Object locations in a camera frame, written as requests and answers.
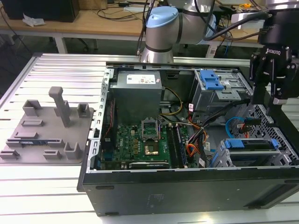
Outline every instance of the workbench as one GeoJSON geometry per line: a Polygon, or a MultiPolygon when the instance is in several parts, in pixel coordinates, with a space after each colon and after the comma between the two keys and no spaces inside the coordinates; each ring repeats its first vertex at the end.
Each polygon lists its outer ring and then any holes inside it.
{"type": "MultiPolygon", "coordinates": [[[[138,62],[136,56],[43,54],[30,59],[0,100],[0,149],[24,114],[27,99],[55,106],[51,86],[61,86],[70,107],[97,108],[107,62],[138,62]]],[[[175,57],[175,63],[249,66],[249,60],[175,57]]],[[[297,106],[297,99],[290,99],[297,106]]],[[[268,210],[216,211],[143,216],[97,217],[85,193],[76,190],[80,165],[0,166],[0,223],[298,223],[299,193],[268,210]]]]}
{"type": "MultiPolygon", "coordinates": [[[[105,10],[105,13],[114,13],[120,11],[121,9],[122,8],[108,8],[105,10]]],[[[5,15],[5,18],[18,35],[53,37],[56,41],[58,52],[60,54],[67,54],[67,48],[64,41],[64,38],[66,37],[94,39],[95,49],[98,48],[97,39],[124,41],[138,40],[140,31],[142,29],[142,13],[136,15],[139,19],[133,21],[111,21],[98,17],[96,13],[96,10],[81,10],[73,23],[46,21],[46,25],[35,27],[26,25],[22,20],[10,20],[7,15],[5,15]]],[[[121,11],[113,15],[107,15],[107,17],[122,17],[130,14],[130,12],[121,11]]],[[[255,33],[256,30],[244,31],[234,29],[231,32],[233,37],[242,37],[255,33]]],[[[3,18],[0,18],[0,34],[14,34],[4,22],[3,18]]],[[[207,44],[209,45],[209,49],[207,51],[206,57],[214,57],[216,48],[221,42],[222,38],[217,38],[214,41],[208,42],[207,44]]],[[[262,47],[262,45],[257,43],[257,36],[242,41],[234,41],[232,46],[252,48],[262,47]]]]}

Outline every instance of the blue cable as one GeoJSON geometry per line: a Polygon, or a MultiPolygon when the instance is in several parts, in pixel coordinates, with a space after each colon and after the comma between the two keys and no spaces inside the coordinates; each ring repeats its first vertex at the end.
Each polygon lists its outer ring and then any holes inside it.
{"type": "Polygon", "coordinates": [[[226,45],[226,49],[225,49],[224,55],[226,55],[226,53],[228,52],[228,44],[226,45]]]}
{"type": "Polygon", "coordinates": [[[227,122],[226,122],[226,124],[225,124],[225,131],[226,131],[226,133],[228,134],[228,136],[231,138],[231,139],[234,139],[235,137],[229,132],[229,123],[230,123],[230,121],[231,120],[233,120],[233,119],[239,119],[239,120],[241,120],[241,121],[244,121],[245,119],[244,118],[241,118],[241,117],[232,117],[231,119],[229,119],[227,122]]]}

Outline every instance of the gray power supply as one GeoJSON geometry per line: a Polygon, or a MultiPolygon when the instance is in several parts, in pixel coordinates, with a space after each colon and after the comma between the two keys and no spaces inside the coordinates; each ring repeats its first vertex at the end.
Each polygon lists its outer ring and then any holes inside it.
{"type": "Polygon", "coordinates": [[[137,125],[146,118],[158,118],[162,94],[159,71],[120,71],[110,89],[119,124],[137,125]]]}

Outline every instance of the wooden tabletop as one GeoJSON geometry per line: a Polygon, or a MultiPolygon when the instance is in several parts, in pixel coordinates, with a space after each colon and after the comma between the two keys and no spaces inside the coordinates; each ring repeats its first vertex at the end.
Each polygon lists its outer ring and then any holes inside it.
{"type": "MultiPolygon", "coordinates": [[[[104,12],[106,17],[116,18],[132,14],[131,12],[121,11],[122,8],[108,8],[104,12]]],[[[58,22],[58,21],[45,21],[46,25],[30,27],[26,25],[22,20],[10,20],[7,15],[4,15],[9,25],[16,31],[40,31],[40,32],[58,32],[58,33],[77,33],[77,34],[99,34],[99,35],[127,35],[127,36],[139,36],[142,28],[142,13],[132,16],[132,21],[112,21],[104,18],[100,18],[97,11],[81,10],[74,22],[58,22]]],[[[9,29],[4,22],[3,18],[0,18],[0,29],[9,29]]],[[[242,37],[248,34],[256,32],[256,30],[237,30],[231,31],[233,37],[242,37]]],[[[256,43],[257,36],[242,40],[241,42],[256,43]]]]}

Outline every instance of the open computer tower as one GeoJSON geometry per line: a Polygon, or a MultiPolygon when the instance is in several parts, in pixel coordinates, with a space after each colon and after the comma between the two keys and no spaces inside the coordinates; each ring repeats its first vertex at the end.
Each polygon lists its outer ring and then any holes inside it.
{"type": "Polygon", "coordinates": [[[297,192],[298,130],[250,104],[248,70],[108,65],[78,183],[97,215],[267,209],[297,192]]]}

